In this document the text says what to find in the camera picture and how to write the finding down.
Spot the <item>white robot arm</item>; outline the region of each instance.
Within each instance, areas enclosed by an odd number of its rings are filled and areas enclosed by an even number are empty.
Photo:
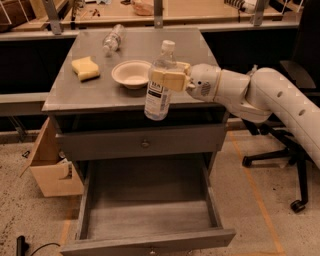
[[[320,109],[281,73],[261,68],[244,75],[199,64],[190,82],[193,98],[220,103],[245,120],[262,123],[274,113],[320,168]]]

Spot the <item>black cable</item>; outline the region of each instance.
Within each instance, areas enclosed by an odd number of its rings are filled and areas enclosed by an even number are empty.
[[[40,246],[37,250],[35,250],[33,253],[31,253],[30,256],[33,256],[37,251],[39,251],[40,249],[42,249],[43,247],[46,247],[48,245],[56,245],[56,246],[60,247],[60,244],[57,244],[57,243],[44,244],[44,245]]]

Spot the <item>water bottle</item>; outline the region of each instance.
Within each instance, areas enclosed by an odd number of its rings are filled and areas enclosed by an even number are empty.
[[[161,46],[160,56],[153,62],[149,77],[151,77],[152,70],[158,69],[160,71],[177,71],[177,62],[173,56],[175,43],[169,40],[164,40]],[[155,121],[163,120],[169,110],[171,98],[171,90],[165,88],[150,79],[147,88],[146,103],[144,108],[145,115]]]
[[[121,24],[113,27],[112,31],[103,39],[102,49],[107,56],[118,50],[125,36],[125,28]]]

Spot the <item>metal cabinet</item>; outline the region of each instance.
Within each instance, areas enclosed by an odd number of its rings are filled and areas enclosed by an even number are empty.
[[[77,237],[61,253],[154,255],[227,246],[235,231],[223,228],[209,182],[225,138],[225,108],[177,93],[168,116],[151,121],[143,111],[145,88],[129,90],[110,77],[119,61],[153,58],[149,44],[160,49],[165,39],[181,46],[180,61],[214,64],[201,33],[139,29],[109,59],[99,55],[99,38],[101,31],[79,34],[43,108],[68,160],[88,163]],[[96,56],[103,72],[80,83],[70,64],[86,55]]]

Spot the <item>cabinet top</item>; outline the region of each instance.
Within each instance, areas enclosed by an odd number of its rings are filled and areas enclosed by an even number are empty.
[[[174,54],[177,61],[191,65],[216,64],[207,43],[196,28],[127,28],[120,49],[111,57],[106,57],[102,51],[102,40],[109,31],[99,29],[79,33],[46,99],[42,109],[44,112],[62,114],[142,109],[146,87],[129,90],[113,80],[111,71],[117,64],[127,60],[152,62],[159,55],[163,40],[176,43]],[[71,62],[88,56],[98,64],[100,77],[80,82],[72,70]],[[205,104],[186,92],[173,93],[171,103],[173,107]]]

